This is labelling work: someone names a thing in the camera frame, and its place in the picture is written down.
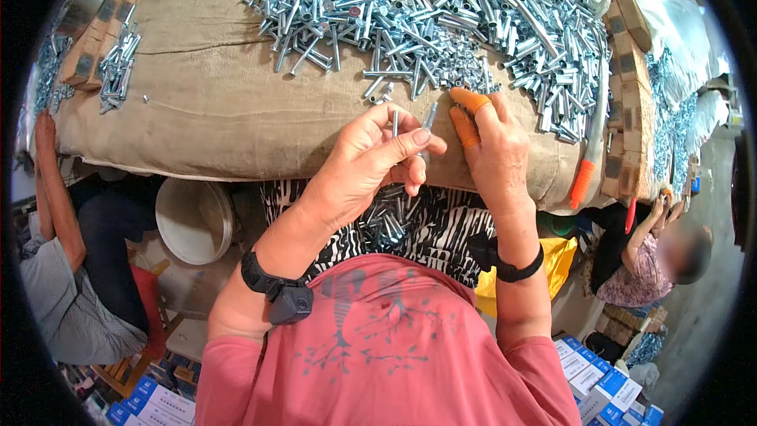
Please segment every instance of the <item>metal bowl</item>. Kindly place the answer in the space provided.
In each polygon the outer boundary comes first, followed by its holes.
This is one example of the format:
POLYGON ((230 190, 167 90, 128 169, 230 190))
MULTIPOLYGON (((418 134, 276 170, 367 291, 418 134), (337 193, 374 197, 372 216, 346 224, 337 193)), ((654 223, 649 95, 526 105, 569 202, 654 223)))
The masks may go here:
POLYGON ((55 33, 63 34, 74 40, 82 36, 87 25, 100 10, 105 0, 67 0, 63 7, 61 23, 55 33))

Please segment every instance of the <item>red handle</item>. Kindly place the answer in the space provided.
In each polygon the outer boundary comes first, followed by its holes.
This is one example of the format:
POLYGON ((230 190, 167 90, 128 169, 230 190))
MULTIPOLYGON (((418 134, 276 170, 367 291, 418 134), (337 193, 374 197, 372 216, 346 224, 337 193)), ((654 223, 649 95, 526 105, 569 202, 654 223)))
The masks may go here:
POLYGON ((636 196, 630 198, 630 205, 628 206, 628 213, 625 215, 625 232, 630 233, 630 228, 634 225, 634 218, 636 217, 636 196))

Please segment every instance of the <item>gray floor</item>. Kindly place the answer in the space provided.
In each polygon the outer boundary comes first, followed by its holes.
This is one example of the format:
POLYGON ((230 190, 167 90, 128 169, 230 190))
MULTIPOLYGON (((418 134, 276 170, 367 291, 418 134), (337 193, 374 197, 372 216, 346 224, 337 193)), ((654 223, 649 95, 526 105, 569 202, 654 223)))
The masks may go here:
POLYGON ((688 212, 712 229, 712 262, 695 284, 678 286, 668 295, 669 332, 655 363, 660 371, 652 402, 666 411, 665 423, 677 423, 686 402, 712 360, 731 318, 743 265, 743 253, 733 245, 731 165, 733 140, 718 132, 702 147, 701 165, 712 169, 712 183, 691 201, 688 212))

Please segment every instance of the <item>zebra print fabric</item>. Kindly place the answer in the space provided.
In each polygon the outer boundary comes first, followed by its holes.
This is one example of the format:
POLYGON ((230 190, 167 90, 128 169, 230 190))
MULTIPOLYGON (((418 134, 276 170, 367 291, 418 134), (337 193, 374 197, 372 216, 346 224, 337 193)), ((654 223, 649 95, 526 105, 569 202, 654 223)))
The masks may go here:
MULTIPOLYGON (((307 183, 308 180, 276 180, 260 185, 268 225, 299 199, 307 183)), ((486 232, 489 238, 495 235, 484 201, 468 191, 421 186, 418 196, 408 201, 408 206, 416 202, 418 206, 413 211, 411 225, 406 228, 407 235, 386 253, 440 270, 475 288, 481 267, 468 252, 468 237, 479 232, 486 232)), ((353 222, 332 235, 305 271, 304 278, 311 281, 337 263, 368 252, 371 250, 366 247, 365 235, 357 222, 353 222)))

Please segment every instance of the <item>white bucket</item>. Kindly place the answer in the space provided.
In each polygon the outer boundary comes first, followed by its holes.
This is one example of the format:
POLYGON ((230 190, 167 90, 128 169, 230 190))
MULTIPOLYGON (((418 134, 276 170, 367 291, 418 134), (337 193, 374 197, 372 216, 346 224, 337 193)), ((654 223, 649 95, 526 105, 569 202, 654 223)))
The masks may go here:
POLYGON ((166 179, 157 193, 155 218, 169 250, 192 265, 218 260, 232 242, 232 202, 213 181, 166 179))

